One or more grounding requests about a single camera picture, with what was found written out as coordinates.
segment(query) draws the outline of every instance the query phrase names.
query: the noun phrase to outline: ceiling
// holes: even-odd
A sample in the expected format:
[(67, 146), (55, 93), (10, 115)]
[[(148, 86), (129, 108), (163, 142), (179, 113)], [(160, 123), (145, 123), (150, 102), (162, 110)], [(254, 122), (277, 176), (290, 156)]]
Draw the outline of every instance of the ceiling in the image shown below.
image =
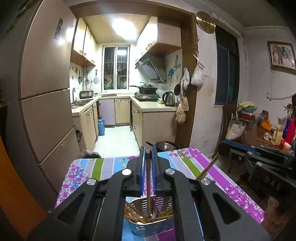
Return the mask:
[(287, 26), (267, 0), (208, 0), (234, 17), (244, 27)]
[[(149, 21), (150, 16), (139, 14), (106, 14), (95, 15), (83, 18), (86, 25), (89, 27), (92, 35), (94, 36), (97, 44), (100, 43), (125, 43), (136, 42), (141, 32)], [(132, 22), (136, 30), (135, 40), (126, 40), (119, 36), (112, 28), (114, 19), (125, 19)]]

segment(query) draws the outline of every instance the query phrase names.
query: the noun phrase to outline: blue bottle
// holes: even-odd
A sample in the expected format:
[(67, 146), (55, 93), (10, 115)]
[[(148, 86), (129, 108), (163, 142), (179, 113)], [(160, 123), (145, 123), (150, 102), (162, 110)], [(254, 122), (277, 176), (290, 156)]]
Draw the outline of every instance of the blue bottle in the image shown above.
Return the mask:
[(100, 116), (100, 119), (103, 121), (103, 123), (104, 123), (104, 129), (105, 129), (105, 119), (102, 116)]
[(104, 123), (101, 119), (98, 120), (98, 127), (99, 127), (99, 135), (100, 136), (105, 135)]

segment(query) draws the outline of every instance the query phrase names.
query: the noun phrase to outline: power outlet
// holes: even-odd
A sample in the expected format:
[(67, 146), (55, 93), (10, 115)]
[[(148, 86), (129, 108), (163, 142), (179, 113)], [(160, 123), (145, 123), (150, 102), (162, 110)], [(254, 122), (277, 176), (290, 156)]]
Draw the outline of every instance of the power outlet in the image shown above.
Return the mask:
[(204, 141), (202, 144), (202, 147), (205, 147), (207, 145), (208, 141)]
[(209, 74), (209, 70), (208, 69), (204, 69), (204, 76), (209, 76), (210, 74)]

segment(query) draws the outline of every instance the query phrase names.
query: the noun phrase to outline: refrigerator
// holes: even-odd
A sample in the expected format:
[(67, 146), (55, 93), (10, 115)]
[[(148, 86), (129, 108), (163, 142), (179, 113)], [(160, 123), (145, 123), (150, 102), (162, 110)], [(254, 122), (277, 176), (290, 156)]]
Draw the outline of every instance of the refrigerator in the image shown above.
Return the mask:
[(0, 44), (7, 153), (46, 210), (53, 210), (70, 164), (81, 158), (68, 90), (75, 24), (62, 0), (40, 0), (25, 7)]

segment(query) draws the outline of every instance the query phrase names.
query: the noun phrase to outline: faucet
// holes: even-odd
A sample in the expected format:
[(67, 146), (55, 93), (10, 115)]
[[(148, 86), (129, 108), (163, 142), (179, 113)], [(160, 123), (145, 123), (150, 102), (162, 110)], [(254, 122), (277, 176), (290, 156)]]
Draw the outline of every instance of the faucet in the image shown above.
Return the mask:
[(74, 101), (74, 92), (76, 92), (75, 88), (72, 89), (72, 103), (75, 103), (75, 101)]

